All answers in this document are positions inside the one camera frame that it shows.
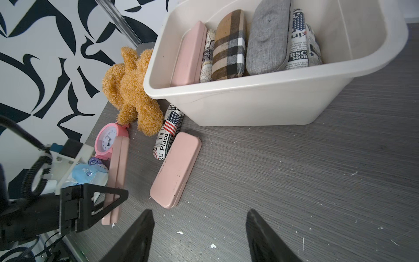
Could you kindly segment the pink glasses case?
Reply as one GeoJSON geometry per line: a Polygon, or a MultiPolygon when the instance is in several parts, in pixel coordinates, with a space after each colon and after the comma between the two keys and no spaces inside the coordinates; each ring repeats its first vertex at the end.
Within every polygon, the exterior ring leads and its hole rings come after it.
{"type": "Polygon", "coordinates": [[[149,192],[160,206],[171,209],[179,203],[201,147],[196,136],[185,132],[176,136],[149,192]]]}
{"type": "MultiPolygon", "coordinates": [[[[110,160],[108,187],[124,189],[125,174],[127,169],[129,149],[129,138],[126,136],[117,136],[113,143],[113,151],[110,160]]],[[[121,216],[121,205],[114,208],[109,214],[101,219],[104,226],[114,225],[121,216]]]]}
{"type": "Polygon", "coordinates": [[[205,24],[198,21],[182,40],[171,86],[197,84],[207,36],[205,24]]]}

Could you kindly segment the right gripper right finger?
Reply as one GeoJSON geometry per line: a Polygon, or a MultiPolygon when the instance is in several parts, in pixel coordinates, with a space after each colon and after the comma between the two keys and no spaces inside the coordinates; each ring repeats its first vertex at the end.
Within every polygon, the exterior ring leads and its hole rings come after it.
{"type": "Polygon", "coordinates": [[[246,233],[252,262],[301,262],[255,209],[247,213],[246,233]]]}

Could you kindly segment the newspaper print case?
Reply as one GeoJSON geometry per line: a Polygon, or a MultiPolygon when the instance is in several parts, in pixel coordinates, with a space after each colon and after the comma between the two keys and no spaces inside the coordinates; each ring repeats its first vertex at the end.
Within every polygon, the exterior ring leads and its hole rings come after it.
{"type": "Polygon", "coordinates": [[[321,49],[312,27],[306,23],[302,9],[292,13],[292,30],[289,33],[289,57],[285,70],[318,66],[323,64],[321,49]]]}
{"type": "Polygon", "coordinates": [[[170,151],[170,147],[176,135],[181,129],[184,113],[170,104],[163,118],[163,124],[157,134],[153,155],[157,160],[164,160],[170,151]]]}

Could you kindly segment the orange plush teddy bear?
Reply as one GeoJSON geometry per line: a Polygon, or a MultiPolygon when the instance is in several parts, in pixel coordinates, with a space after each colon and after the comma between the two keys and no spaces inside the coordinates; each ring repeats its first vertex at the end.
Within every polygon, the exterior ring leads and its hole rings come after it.
{"type": "Polygon", "coordinates": [[[158,102],[144,90],[144,79],[152,49],[141,54],[130,47],[121,48],[123,63],[114,64],[102,80],[103,93],[119,111],[117,123],[126,126],[137,122],[138,131],[153,136],[163,124],[163,112],[158,102]]]}

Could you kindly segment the grey glasses case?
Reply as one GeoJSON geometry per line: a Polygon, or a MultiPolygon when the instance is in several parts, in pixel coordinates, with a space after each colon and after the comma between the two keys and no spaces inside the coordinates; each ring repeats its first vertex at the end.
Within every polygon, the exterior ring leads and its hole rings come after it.
{"type": "Polygon", "coordinates": [[[257,6],[247,46],[246,69],[250,75],[285,69],[292,27],[291,6],[291,0],[265,0],[257,6]]]}

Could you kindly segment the pink glasses case front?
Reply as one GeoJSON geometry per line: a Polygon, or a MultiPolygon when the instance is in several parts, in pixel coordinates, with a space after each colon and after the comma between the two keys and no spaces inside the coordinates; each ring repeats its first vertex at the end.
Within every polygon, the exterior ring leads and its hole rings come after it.
{"type": "Polygon", "coordinates": [[[198,21],[182,40],[171,86],[197,84],[207,36],[205,24],[198,21]]]}

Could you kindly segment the pink alarm clock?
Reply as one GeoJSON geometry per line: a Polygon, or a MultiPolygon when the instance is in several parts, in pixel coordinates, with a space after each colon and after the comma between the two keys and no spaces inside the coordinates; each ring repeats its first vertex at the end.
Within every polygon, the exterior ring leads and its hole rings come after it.
{"type": "Polygon", "coordinates": [[[126,136],[129,137],[127,129],[130,127],[130,124],[120,125],[118,123],[109,123],[105,125],[98,136],[96,137],[94,143],[95,157],[108,160],[111,158],[113,151],[113,143],[117,136],[126,136]]]}

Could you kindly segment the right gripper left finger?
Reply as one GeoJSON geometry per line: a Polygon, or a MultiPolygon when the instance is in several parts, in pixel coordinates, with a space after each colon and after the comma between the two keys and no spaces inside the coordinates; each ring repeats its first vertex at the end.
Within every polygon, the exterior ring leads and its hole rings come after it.
{"type": "Polygon", "coordinates": [[[146,209],[100,261],[147,262],[154,227],[153,212],[146,209]]]}

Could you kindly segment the blue tissue pack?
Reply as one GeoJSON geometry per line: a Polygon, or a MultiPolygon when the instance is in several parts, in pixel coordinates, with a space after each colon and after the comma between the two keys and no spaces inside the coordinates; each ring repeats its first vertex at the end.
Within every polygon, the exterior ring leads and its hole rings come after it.
{"type": "Polygon", "coordinates": [[[92,157],[86,163],[78,163],[65,179],[61,188],[86,183],[106,186],[108,177],[109,169],[99,158],[92,157]]]}

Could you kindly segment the map print glasses case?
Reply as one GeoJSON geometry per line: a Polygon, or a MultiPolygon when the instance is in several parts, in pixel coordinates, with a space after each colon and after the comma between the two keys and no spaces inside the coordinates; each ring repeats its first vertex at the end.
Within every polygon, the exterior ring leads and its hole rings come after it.
{"type": "Polygon", "coordinates": [[[201,73],[199,83],[207,83],[212,81],[213,51],[215,48],[216,32],[213,29],[207,30],[206,42],[204,47],[203,61],[201,65],[201,73]]]}

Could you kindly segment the beige plastic storage box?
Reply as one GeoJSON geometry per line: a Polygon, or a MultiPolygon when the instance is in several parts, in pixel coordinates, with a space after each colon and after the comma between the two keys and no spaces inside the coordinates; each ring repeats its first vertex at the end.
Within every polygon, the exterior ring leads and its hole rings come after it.
{"type": "Polygon", "coordinates": [[[200,126],[305,125],[407,39],[396,1],[184,1],[144,88],[200,126]]]}

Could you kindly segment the plaid brown glasses case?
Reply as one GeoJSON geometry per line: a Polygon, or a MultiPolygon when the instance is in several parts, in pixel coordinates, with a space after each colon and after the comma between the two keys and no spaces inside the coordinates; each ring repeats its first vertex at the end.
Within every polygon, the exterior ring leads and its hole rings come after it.
{"type": "Polygon", "coordinates": [[[218,24],[213,51],[213,81],[243,76],[246,70],[246,26],[241,9],[229,13],[218,24]]]}

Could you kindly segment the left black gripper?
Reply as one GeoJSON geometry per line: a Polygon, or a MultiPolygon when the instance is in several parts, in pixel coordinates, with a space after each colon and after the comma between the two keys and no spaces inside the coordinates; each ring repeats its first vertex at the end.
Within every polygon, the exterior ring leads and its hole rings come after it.
{"type": "Polygon", "coordinates": [[[62,235],[82,232],[103,218],[104,225],[116,224],[128,196],[125,189],[86,183],[63,188],[60,195],[15,200],[1,207],[1,244],[29,241],[52,230],[62,235]],[[105,200],[95,204],[96,193],[104,194],[105,200]]]}

